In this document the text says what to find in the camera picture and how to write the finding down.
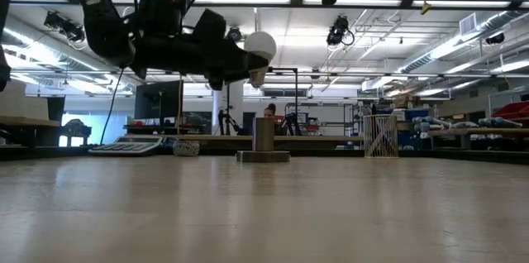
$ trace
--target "robotic arm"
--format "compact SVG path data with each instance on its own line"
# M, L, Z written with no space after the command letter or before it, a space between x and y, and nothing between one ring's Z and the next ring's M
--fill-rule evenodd
M276 52L270 35L264 32L250 35L246 51L225 38L226 21L211 10L202 14L192 34L184 34L183 18L194 0L134 1L134 13L121 18L112 0L79 0L88 45L110 64L121 69L128 66L141 79L145 79L149 68L201 74L213 90L246 78L250 78L254 87L263 83ZM3 11L7 14L8 3L9 0L0 1L0 15L4 15ZM4 22L2 16L0 27ZM259 44L251 43L255 38ZM8 79L8 68L0 63L0 87Z

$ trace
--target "person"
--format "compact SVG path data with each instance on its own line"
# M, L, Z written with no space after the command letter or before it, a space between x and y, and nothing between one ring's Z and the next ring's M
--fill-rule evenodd
M264 109L263 117L275 119L275 104L274 103L269 104L268 107Z

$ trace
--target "keyboard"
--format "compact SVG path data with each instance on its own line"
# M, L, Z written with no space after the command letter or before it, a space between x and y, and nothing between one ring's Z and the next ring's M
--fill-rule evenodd
M94 155L148 155L159 147L164 138L156 135L129 135L113 143L97 146L88 152Z

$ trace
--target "beige floor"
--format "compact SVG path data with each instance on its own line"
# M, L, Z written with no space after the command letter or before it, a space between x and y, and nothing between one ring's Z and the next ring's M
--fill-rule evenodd
M529 166L0 162L0 262L529 262Z

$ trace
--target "ceiling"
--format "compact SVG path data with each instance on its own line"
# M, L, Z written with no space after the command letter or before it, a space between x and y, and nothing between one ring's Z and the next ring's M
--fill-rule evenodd
M403 60L428 49L429 45L450 33L457 32L459 21L472 13L472 11L429 11L426 15L421 15L419 11L410 10L354 8L263 7L254 10L253 7L211 7L211 9L222 14L229 26L239 26L245 34L259 29L272 35L278 44L278 52L271 62L273 67L299 68L301 71L319 68L324 72L394 71ZM118 7L117 10L122 13L125 8ZM47 32L43 21L48 11L59 12L74 22L83 22L83 12L79 6L12 5L9 14L23 24ZM186 24L196 24L203 11L203 7L191 8L185 18ZM257 25L255 12L259 13ZM481 12L479 15L486 17L494 13ZM329 26L339 15L347 16L349 19L351 30L355 33L355 43L331 52L326 44L326 35ZM510 27L510 30L506 31L506 43L519 41L526 33L526 19L519 20ZM46 36L66 43L65 38L57 33L51 32ZM75 44L74 48L76 53L85 54L101 63L100 58L91 52L85 43ZM432 65L431 71L443 73L446 68L478 57L479 53L489 53L496 49L499 49L499 45L486 46L480 52L478 42L470 43L454 53L444 55L440 59L441 64ZM174 78L178 77L152 75L147 81L166 81ZM337 83L360 84L364 80L365 78L361 77L347 77L340 78ZM193 81L202 80L195 77ZM301 78L301 81L310 82L310 79ZM292 82L292 80L282 78L279 82Z

